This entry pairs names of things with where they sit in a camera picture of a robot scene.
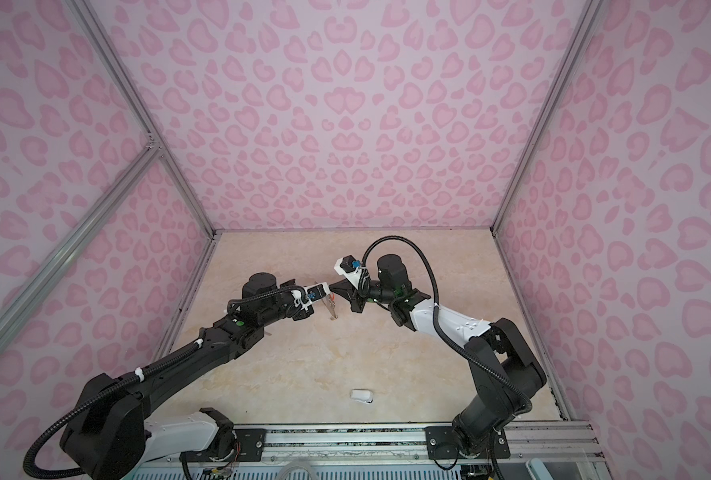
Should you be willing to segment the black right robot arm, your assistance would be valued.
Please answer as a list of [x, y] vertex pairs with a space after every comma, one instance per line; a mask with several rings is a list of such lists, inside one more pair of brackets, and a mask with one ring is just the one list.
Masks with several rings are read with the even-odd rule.
[[461, 456], [491, 455], [505, 442], [505, 426], [533, 410], [547, 375], [515, 322], [479, 320], [441, 305], [435, 272], [427, 258], [421, 261], [430, 294], [413, 286], [407, 266], [395, 254], [377, 260], [376, 278], [365, 262], [351, 255], [341, 258], [335, 270], [344, 279], [333, 290], [355, 309], [367, 303], [385, 306], [397, 326], [431, 335], [467, 361], [475, 397], [453, 418], [451, 441]]

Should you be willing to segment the small white plastic object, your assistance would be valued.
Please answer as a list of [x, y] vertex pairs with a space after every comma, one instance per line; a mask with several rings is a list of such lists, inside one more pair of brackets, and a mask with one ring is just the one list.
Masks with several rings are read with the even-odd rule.
[[351, 400], [371, 404], [373, 403], [373, 391], [369, 389], [353, 389], [351, 391]]

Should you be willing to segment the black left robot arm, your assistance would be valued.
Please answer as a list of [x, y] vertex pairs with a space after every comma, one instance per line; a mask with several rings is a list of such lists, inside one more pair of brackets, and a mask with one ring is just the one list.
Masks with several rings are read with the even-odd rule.
[[172, 396], [210, 371], [238, 359], [265, 336], [267, 326], [311, 316], [328, 286], [277, 284], [261, 272], [250, 277], [242, 296], [228, 302], [225, 315], [200, 330], [186, 346], [119, 377], [100, 374], [84, 387], [60, 446], [93, 479], [120, 479], [143, 457], [153, 435], [145, 421]]

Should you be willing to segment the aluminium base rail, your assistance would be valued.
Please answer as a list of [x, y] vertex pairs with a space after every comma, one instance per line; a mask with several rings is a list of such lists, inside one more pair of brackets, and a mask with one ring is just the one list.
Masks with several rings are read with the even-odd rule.
[[235, 462], [181, 462], [170, 456], [135, 479], [531, 479], [525, 464], [541, 459], [555, 479], [607, 479], [605, 455], [581, 421], [516, 421], [505, 442], [475, 458], [451, 445], [443, 423], [242, 425]]

